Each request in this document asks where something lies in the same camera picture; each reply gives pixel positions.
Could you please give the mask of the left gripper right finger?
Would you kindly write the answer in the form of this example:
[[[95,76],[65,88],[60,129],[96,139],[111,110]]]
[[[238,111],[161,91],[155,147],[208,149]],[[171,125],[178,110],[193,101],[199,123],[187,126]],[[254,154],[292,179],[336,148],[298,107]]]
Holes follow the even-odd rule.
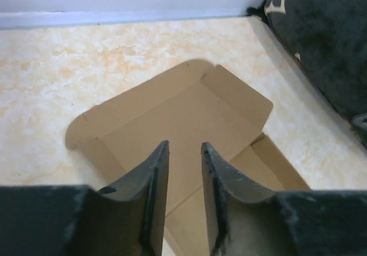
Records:
[[[366,191],[273,191],[201,146],[210,255],[365,255]]]

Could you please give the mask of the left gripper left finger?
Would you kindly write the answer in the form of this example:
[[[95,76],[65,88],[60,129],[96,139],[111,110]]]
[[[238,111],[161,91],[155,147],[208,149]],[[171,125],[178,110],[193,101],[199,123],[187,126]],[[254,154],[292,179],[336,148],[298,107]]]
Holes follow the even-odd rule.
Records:
[[[2,255],[161,255],[169,142],[115,182],[1,187]]]

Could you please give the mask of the brown cardboard box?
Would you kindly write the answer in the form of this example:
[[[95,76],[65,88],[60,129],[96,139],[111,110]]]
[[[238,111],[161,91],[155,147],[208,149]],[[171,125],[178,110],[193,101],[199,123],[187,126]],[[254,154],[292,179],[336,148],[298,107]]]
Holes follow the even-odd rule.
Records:
[[[208,255],[201,145],[272,190],[307,190],[263,133],[272,102],[221,65],[183,62],[76,117],[65,145],[109,183],[162,141],[170,148],[165,238],[177,255]]]

